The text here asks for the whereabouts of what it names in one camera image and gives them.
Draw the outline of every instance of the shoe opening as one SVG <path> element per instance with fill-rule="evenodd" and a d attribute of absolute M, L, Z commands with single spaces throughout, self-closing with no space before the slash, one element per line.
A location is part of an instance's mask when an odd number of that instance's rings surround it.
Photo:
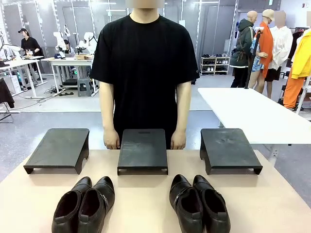
<path fill-rule="evenodd" d="M 191 214 L 201 211 L 199 200 L 194 189 L 189 189 L 188 196 L 181 200 L 181 205 L 185 211 Z"/>
<path fill-rule="evenodd" d="M 78 196 L 75 192 L 65 194 L 60 200 L 59 207 L 56 210 L 55 217 L 67 216 L 77 206 Z"/>
<path fill-rule="evenodd" d="M 214 213 L 225 212 L 225 207 L 223 202 L 220 200 L 221 197 L 213 191 L 213 190 L 206 190 L 205 191 L 205 202 L 210 210 Z"/>
<path fill-rule="evenodd" d="M 93 216 L 99 209 L 100 203 L 98 201 L 98 195 L 96 190 L 89 190 L 85 196 L 85 202 L 82 206 L 81 214 L 87 216 Z"/>

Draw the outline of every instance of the dark green padded jacket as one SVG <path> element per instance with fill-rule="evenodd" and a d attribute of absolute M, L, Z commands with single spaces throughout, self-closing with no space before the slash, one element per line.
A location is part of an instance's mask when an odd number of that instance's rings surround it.
<path fill-rule="evenodd" d="M 248 58 L 251 57 L 251 46 L 255 31 L 254 24 L 247 19 L 242 19 L 239 24 L 239 38 L 237 41 L 237 51 L 232 55 L 230 65 L 235 67 L 247 67 Z"/>

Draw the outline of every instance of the yellow hoodie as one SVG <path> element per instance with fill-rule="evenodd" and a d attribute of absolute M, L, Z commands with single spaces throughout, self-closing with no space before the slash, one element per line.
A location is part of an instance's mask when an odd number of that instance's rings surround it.
<path fill-rule="evenodd" d="M 311 30 L 305 31 L 296 51 L 293 63 L 293 79 L 311 74 Z"/>

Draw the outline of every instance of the black shorts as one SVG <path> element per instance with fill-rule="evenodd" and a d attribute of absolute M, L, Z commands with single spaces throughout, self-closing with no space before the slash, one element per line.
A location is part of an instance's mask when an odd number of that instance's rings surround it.
<path fill-rule="evenodd" d="M 279 67 L 277 70 L 275 70 L 275 69 L 268 69 L 268 73 L 267 73 L 267 77 L 266 77 L 265 81 L 273 82 L 273 80 L 279 80 L 280 79 L 281 68 L 282 67 Z"/>

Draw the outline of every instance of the plastic stool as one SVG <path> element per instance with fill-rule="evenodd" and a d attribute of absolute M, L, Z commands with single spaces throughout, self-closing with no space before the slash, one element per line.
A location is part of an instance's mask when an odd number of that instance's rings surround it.
<path fill-rule="evenodd" d="M 78 79 L 78 97 L 92 96 L 93 92 L 90 79 Z"/>

